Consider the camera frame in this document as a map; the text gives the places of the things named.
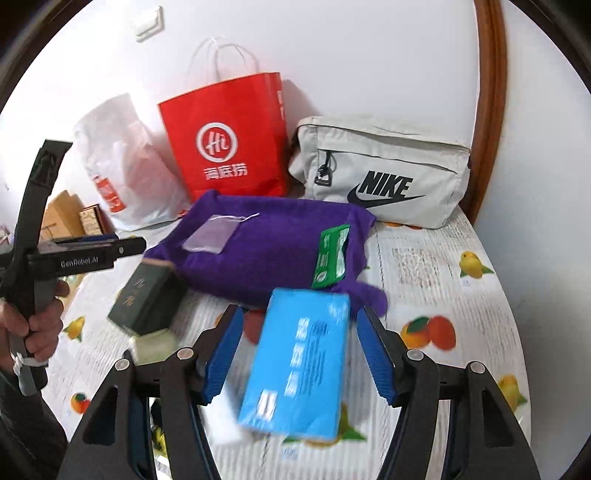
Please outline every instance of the cardboard box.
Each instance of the cardboard box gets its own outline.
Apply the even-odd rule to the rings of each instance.
[[[41,223],[41,239],[67,238],[83,236],[84,229],[78,213],[83,205],[77,195],[70,195],[66,190],[47,205]]]

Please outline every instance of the wooden frame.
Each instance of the wooden frame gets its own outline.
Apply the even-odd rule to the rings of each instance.
[[[470,181],[460,206],[474,223],[501,140],[507,90],[507,46],[500,0],[474,0],[480,49],[480,94],[470,154]]]

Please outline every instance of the light gray waist bag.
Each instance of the light gray waist bag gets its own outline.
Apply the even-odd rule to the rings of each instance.
[[[368,117],[298,124],[290,174],[305,198],[354,203],[379,220],[439,228],[464,196],[470,149]]]

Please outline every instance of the white wall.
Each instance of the white wall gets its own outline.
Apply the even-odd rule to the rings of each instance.
[[[132,19],[158,4],[165,30],[136,43]],[[311,114],[375,113],[470,143],[478,96],[470,0],[93,0],[41,52],[0,115],[0,180],[9,188],[0,221],[14,225],[43,139],[71,139],[82,115],[119,93],[131,93],[170,159],[157,103],[184,93],[193,50],[217,34],[253,52],[262,70],[281,72],[290,134]],[[189,86],[203,76],[198,59]],[[97,200],[73,151],[54,192],[64,188]]]
[[[591,432],[591,95],[504,1],[509,92],[476,231],[509,299],[531,394],[532,448],[558,478]]]

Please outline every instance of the black sleeve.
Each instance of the black sleeve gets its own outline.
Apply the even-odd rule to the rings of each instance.
[[[38,393],[24,397],[16,376],[0,372],[0,448],[15,469],[32,459],[35,476],[54,480],[67,449],[66,434]]]

